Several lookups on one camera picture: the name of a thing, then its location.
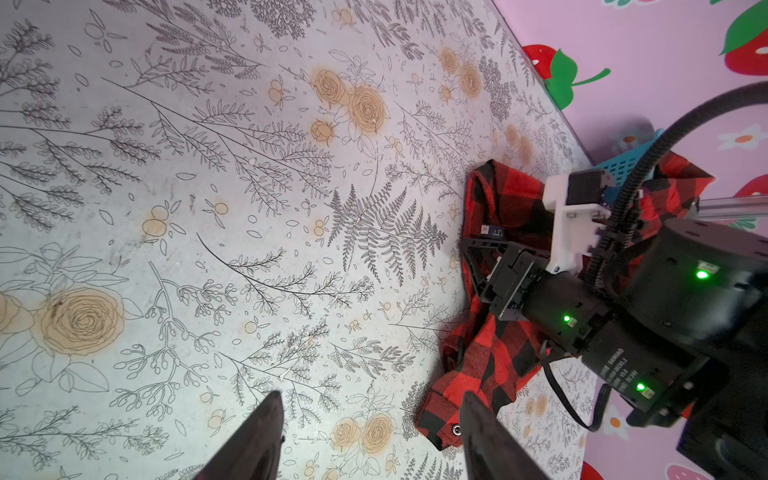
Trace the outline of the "red black plaid shirt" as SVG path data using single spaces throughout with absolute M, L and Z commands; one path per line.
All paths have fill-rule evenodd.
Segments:
M 681 218 L 714 176 L 675 153 L 666 154 L 641 190 L 643 226 L 636 241 L 655 236 L 663 221 Z M 501 162 L 489 160 L 467 181 L 463 241 L 478 240 L 484 228 L 500 228 L 506 241 L 549 252 L 553 213 L 543 205 L 543 182 Z M 469 314 L 444 340 L 444 373 L 426 392 L 415 427 L 437 450 L 462 444 L 460 407 L 466 393 L 477 395 L 493 413 L 513 402 L 541 369 L 538 357 L 544 333 L 528 321 L 504 321 L 493 301 L 513 284 L 496 275 L 492 264 L 467 256 L 462 275 Z

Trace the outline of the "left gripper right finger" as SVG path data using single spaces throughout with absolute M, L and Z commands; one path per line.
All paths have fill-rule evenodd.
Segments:
M 459 424 L 468 479 L 548 479 L 546 473 L 474 392 L 464 394 L 459 410 Z

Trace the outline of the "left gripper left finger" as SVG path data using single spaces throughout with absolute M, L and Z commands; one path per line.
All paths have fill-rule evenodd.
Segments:
M 195 480 L 275 480 L 284 441 L 284 408 L 279 391 L 270 392 Z

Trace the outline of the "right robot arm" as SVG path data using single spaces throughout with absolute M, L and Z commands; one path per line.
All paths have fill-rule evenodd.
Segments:
M 544 369 L 575 357 L 609 396 L 631 407 L 634 427 L 685 418 L 678 451 L 717 479 L 767 475 L 767 242 L 711 222 L 673 218 L 653 238 L 615 256 L 601 286 L 577 275 L 603 199 L 547 200 L 555 214 L 543 252 L 502 236 L 461 250 L 491 313 L 545 334 Z

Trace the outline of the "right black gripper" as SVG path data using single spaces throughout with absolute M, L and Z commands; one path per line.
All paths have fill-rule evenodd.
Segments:
M 548 254 L 519 243 L 464 239 L 461 252 L 480 301 L 501 321 L 527 321 L 552 344 L 581 354 L 612 320 L 604 296 L 571 273 L 546 270 Z

